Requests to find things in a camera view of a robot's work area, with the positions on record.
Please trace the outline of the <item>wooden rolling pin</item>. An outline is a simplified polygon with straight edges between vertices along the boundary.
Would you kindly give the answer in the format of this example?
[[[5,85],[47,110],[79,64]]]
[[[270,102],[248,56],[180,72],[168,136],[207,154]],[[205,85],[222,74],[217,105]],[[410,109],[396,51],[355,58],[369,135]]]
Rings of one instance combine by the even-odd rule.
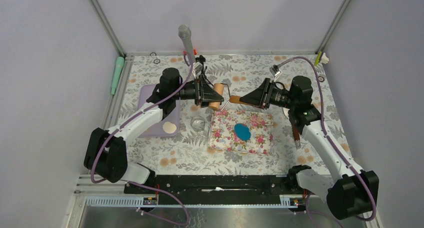
[[[224,97],[223,97],[225,88],[227,88],[227,93],[228,93],[229,97],[226,100],[226,102],[224,104],[222,104],[225,101]],[[212,98],[210,98],[210,101],[208,102],[208,108],[210,108],[214,111],[222,111],[226,108],[226,106],[229,103],[239,104],[240,98],[241,98],[240,96],[231,95],[230,86],[228,84],[215,83],[213,85]]]

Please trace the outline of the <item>blue dough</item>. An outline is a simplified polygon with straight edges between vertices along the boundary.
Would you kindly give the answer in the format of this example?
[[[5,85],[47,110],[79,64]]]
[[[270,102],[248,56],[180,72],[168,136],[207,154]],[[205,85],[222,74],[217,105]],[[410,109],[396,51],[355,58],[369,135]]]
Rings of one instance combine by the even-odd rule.
[[[234,126],[234,132],[241,141],[248,141],[252,136],[250,129],[242,123],[237,123]]]

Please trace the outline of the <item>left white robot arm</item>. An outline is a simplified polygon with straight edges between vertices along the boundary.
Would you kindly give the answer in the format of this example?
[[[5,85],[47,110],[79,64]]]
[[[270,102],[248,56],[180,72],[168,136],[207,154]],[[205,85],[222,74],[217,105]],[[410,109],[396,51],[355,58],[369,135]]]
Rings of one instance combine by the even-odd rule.
[[[155,180],[145,166],[130,163],[127,148],[136,138],[167,118],[181,100],[193,100],[197,106],[207,107],[210,103],[221,103],[224,98],[206,81],[203,73],[193,80],[183,80],[176,68],[163,70],[159,83],[143,106],[127,120],[108,129],[96,128],[92,131],[83,165],[91,174],[116,183],[126,181],[136,183],[144,194],[152,192]]]

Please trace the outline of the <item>floral cutting board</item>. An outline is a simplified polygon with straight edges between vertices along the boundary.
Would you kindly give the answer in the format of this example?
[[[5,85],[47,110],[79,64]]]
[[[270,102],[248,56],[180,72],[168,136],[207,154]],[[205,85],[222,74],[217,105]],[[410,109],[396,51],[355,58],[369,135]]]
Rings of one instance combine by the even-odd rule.
[[[215,111],[210,123],[210,149],[268,155],[273,151],[273,116],[245,110]]]

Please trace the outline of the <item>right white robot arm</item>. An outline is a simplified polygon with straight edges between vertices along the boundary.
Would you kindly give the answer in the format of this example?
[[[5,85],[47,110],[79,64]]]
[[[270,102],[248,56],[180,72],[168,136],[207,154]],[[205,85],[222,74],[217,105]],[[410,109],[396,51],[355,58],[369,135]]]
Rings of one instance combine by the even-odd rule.
[[[336,144],[323,112],[312,105],[312,95],[312,82],[305,76],[294,77],[289,89],[280,89],[276,82],[266,78],[258,88],[240,97],[239,103],[261,109],[270,105],[288,109],[292,127],[324,161],[331,178],[312,168],[296,166],[293,176],[286,181],[291,193],[299,194],[304,189],[312,192],[327,203],[338,220],[357,217],[372,221],[377,215],[379,178],[374,171],[365,171]]]

